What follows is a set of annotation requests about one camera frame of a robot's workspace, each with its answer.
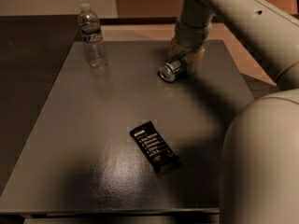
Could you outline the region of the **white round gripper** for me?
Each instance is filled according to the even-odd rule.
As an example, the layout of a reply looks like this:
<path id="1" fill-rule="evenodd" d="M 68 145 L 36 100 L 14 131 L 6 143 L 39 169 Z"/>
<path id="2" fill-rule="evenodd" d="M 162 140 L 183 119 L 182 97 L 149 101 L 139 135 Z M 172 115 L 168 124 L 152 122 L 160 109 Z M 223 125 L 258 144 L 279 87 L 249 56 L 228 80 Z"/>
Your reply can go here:
<path id="1" fill-rule="evenodd" d="M 175 25 L 175 35 L 171 39 L 168 57 L 172 58 L 179 55 L 185 49 L 198 49 L 203 46 L 208 38 L 209 31 L 212 24 L 209 22 L 203 27 L 192 27 L 184 23 L 181 18 L 177 19 Z M 187 74 L 192 75 L 199 63 L 202 61 L 205 54 L 205 49 L 188 51 L 186 54 L 187 59 Z"/>

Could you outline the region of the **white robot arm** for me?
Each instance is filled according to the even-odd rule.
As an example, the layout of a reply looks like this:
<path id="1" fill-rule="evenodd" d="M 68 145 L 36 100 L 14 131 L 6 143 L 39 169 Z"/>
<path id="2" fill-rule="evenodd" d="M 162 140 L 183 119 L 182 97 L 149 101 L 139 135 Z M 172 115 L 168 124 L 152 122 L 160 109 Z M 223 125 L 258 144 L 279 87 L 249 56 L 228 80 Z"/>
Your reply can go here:
<path id="1" fill-rule="evenodd" d="M 185 0 L 172 53 L 195 52 L 217 17 L 248 51 L 256 100 L 222 146 L 220 224 L 299 224 L 299 24 L 265 0 Z"/>

